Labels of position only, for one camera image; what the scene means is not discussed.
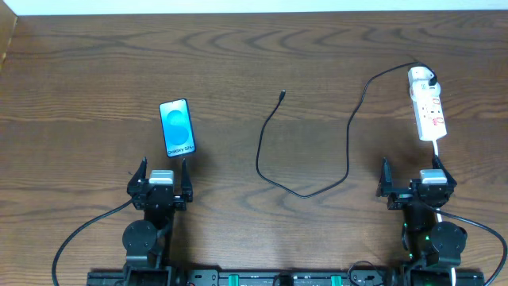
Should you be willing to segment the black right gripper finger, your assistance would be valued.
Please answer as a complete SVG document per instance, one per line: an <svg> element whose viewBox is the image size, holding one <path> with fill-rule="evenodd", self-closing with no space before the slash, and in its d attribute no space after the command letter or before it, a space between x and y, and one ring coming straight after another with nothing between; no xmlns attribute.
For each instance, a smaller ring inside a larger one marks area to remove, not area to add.
<svg viewBox="0 0 508 286"><path fill-rule="evenodd" d="M455 179L452 177L452 175L448 172L448 170L445 168L445 166L443 165L443 163L441 162L441 159L439 158L438 155L434 155L433 156L433 159L432 159L432 166L433 166L433 169L440 169L443 173L444 173L444 176L446 177L447 179L447 184L448 185L451 185L453 187L456 186L456 181Z"/></svg>
<svg viewBox="0 0 508 286"><path fill-rule="evenodd" d="M389 165L388 159L383 158L381 176L379 179L376 195L388 196L392 192L393 185L394 183L391 176L391 167Z"/></svg>

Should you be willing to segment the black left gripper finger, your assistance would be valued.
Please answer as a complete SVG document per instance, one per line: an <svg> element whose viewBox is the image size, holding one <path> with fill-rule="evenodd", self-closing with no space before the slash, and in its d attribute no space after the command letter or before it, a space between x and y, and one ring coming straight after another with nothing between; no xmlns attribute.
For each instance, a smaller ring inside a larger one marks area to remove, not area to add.
<svg viewBox="0 0 508 286"><path fill-rule="evenodd" d="M143 157L139 168L133 174L132 178L128 182L128 187L136 187L139 184L142 184L146 178L146 169L147 169L147 158Z"/></svg>
<svg viewBox="0 0 508 286"><path fill-rule="evenodd" d="M192 195L193 187L191 183L190 175L187 171L187 161L182 160L182 172L181 172L181 184L180 184L183 195Z"/></svg>

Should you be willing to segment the blue Galaxy smartphone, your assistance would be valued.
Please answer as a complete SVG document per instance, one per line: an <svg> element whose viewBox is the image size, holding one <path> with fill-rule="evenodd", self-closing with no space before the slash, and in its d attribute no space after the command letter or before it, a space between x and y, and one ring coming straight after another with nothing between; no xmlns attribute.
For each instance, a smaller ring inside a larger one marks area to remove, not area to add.
<svg viewBox="0 0 508 286"><path fill-rule="evenodd" d="M194 153L196 145L188 101L177 99L161 103L159 111L167 156Z"/></svg>

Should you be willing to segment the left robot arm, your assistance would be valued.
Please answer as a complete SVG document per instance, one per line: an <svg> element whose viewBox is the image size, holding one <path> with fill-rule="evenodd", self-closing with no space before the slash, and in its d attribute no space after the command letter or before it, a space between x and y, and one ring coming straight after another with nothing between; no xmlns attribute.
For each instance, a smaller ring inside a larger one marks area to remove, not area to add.
<svg viewBox="0 0 508 286"><path fill-rule="evenodd" d="M132 205L144 212L141 220L130 223L123 235L126 250L124 285L186 285L187 274L169 261L175 213L185 211L193 201L193 188L182 161L179 192L175 192L172 170L153 170L146 176L148 162L140 167L127 184Z"/></svg>

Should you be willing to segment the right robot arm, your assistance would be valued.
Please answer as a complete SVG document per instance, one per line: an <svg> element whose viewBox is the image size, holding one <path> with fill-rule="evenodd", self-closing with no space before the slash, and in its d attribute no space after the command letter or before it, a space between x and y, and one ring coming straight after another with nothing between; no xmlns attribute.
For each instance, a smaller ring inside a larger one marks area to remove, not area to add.
<svg viewBox="0 0 508 286"><path fill-rule="evenodd" d="M432 166L421 170L407 187L396 187L388 160L383 160L376 195L387 198L389 210L403 213L402 244L410 253L410 260L393 273L393 285L453 285L456 280L452 270L461 263L468 234L437 219L457 182L439 157L433 157Z"/></svg>

